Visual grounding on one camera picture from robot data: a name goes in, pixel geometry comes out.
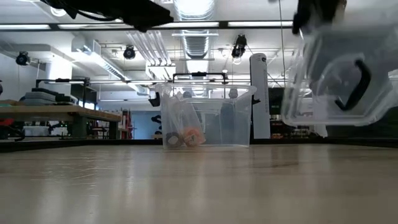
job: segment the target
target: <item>workbench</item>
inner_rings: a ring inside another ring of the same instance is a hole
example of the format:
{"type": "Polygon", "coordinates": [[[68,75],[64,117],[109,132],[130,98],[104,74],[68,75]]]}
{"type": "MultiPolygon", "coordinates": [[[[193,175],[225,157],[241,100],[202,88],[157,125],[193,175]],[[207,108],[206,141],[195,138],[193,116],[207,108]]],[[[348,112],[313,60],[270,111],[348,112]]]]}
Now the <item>workbench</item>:
{"type": "Polygon", "coordinates": [[[396,224],[397,160],[394,149],[329,144],[1,154],[0,220],[396,224]]]}
{"type": "Polygon", "coordinates": [[[85,139],[89,119],[109,122],[109,138],[116,139],[121,117],[115,114],[95,111],[80,106],[5,106],[0,107],[0,119],[16,121],[71,121],[72,137],[85,139]]]}

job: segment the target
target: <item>camera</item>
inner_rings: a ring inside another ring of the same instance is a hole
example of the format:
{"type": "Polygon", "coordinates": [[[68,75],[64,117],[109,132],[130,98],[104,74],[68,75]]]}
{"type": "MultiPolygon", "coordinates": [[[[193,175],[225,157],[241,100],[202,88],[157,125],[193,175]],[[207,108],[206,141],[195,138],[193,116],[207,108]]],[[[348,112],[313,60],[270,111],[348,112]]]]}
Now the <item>camera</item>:
{"type": "Polygon", "coordinates": [[[134,50],[134,46],[128,45],[126,50],[123,53],[125,59],[134,59],[136,57],[136,51],[134,50]]]}
{"type": "Polygon", "coordinates": [[[247,46],[248,42],[246,40],[245,35],[240,34],[236,39],[234,44],[234,48],[232,50],[232,58],[241,58],[244,52],[246,51],[245,47],[247,46]]]}
{"type": "Polygon", "coordinates": [[[30,65],[30,57],[27,52],[19,52],[19,55],[16,59],[16,63],[21,66],[30,65]]]}

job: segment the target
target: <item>orange object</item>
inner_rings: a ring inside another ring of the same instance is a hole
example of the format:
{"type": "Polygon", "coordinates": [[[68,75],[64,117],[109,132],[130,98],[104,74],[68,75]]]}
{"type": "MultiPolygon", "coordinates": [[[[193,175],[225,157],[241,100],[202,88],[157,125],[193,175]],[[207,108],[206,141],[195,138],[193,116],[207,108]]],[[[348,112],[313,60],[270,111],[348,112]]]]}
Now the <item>orange object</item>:
{"type": "Polygon", "coordinates": [[[198,128],[185,128],[184,142],[188,147],[197,147],[206,142],[205,136],[198,128]]]}

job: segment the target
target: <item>white column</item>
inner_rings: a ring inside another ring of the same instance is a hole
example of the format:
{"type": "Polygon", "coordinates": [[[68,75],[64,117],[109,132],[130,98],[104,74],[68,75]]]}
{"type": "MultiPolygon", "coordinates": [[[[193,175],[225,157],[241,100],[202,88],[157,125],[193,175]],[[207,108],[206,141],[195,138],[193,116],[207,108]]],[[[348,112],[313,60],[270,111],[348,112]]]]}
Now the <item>white column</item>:
{"type": "MultiPolygon", "coordinates": [[[[72,78],[72,63],[66,60],[57,60],[45,65],[45,79],[72,78]]],[[[70,96],[70,85],[46,85],[46,89],[70,96]]]]}
{"type": "Polygon", "coordinates": [[[271,124],[269,115],[268,72],[265,54],[254,54],[250,57],[251,85],[257,87],[255,100],[260,103],[253,105],[253,134],[254,139],[271,138],[271,124]]]}

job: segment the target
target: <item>transparent storage container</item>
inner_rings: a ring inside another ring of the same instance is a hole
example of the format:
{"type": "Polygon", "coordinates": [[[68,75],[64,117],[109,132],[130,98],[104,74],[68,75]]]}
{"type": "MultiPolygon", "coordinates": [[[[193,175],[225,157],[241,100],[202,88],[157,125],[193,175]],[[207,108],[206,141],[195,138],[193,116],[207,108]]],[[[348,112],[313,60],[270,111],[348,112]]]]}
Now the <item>transparent storage container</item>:
{"type": "Polygon", "coordinates": [[[397,104],[394,25],[324,27],[289,72],[282,118],[297,125],[364,126],[397,104]]]}
{"type": "Polygon", "coordinates": [[[166,149],[249,146],[253,86],[156,85],[166,149]]]}

